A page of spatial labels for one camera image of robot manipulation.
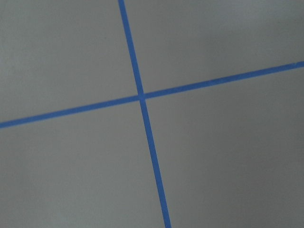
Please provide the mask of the blue tape line lengthwise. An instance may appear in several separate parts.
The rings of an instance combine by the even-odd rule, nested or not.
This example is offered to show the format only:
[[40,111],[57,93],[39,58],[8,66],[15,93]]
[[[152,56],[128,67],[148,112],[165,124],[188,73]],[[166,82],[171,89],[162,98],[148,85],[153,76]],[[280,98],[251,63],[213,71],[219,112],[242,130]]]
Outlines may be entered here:
[[125,2],[123,0],[118,1],[118,5],[119,5],[119,9],[120,9],[124,33],[125,33],[129,56],[130,56],[131,65],[132,65],[132,69],[133,69],[133,76],[134,76],[134,80],[135,80],[135,84],[136,84],[138,99],[139,99],[139,103],[140,103],[140,107],[141,107],[143,124],[145,127],[147,143],[149,146],[150,158],[151,158],[151,162],[152,162],[154,178],[155,178],[158,197],[159,197],[159,201],[160,201],[163,222],[164,222],[164,226],[166,228],[170,228],[171,220],[170,220],[169,210],[168,210],[168,206],[167,206],[165,190],[164,190],[164,186],[163,186],[163,182],[162,182],[162,175],[161,175],[161,170],[159,167],[159,161],[158,161],[157,151],[156,151],[154,137],[153,137],[153,133],[152,133],[152,127],[151,127],[151,123],[150,123],[148,108],[147,108],[147,104],[146,104],[146,98],[144,95],[141,74],[140,74],[140,70],[139,70],[139,66],[138,66],[138,62],[137,62],[137,56],[136,56],[135,47],[134,47],[134,43],[133,43],[133,37],[132,37],[131,28],[130,28],[130,24],[129,24],[129,20],[128,20],[127,10],[126,10],[126,6],[125,6]]

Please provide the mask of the blue tape line crosswise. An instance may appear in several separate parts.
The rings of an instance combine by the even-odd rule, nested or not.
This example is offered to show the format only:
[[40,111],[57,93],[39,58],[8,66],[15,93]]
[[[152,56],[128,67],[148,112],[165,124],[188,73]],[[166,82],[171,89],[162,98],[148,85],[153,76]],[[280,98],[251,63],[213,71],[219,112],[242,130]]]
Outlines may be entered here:
[[230,82],[234,82],[234,81],[244,80],[244,79],[248,79],[248,78],[265,76],[265,75],[279,73],[279,72],[283,72],[283,71],[290,71],[290,70],[303,68],[303,67],[304,67],[303,61],[286,64],[286,65],[281,65],[281,66],[277,66],[277,67],[275,66],[275,67],[271,67],[271,68],[260,69],[260,70],[236,74],[236,75],[232,75],[232,76],[216,78],[216,79],[207,80],[207,81],[203,81],[203,82],[197,82],[197,83],[193,83],[193,84],[182,85],[182,86],[162,89],[162,90],[158,90],[158,91],[148,92],[143,95],[133,95],[133,96],[118,98],[118,99],[114,99],[114,100],[108,100],[108,101],[103,101],[103,102],[99,102],[99,103],[63,109],[63,110],[54,111],[54,112],[50,112],[50,113],[38,114],[38,115],[34,115],[34,116],[23,117],[20,119],[9,120],[9,121],[5,121],[5,122],[1,122],[0,127],[1,127],[1,129],[10,128],[13,126],[29,124],[29,123],[38,122],[38,121],[44,121],[44,120],[48,120],[48,119],[52,119],[52,118],[59,118],[62,116],[78,114],[78,113],[88,112],[88,111],[102,109],[102,108],[106,108],[106,107],[132,103],[135,101],[139,101],[141,98],[150,99],[150,98],[155,98],[155,97],[161,97],[161,96],[166,96],[166,95],[170,95],[170,94],[176,94],[176,93],[181,93],[181,92],[185,92],[185,91],[190,91],[190,90],[230,83]]

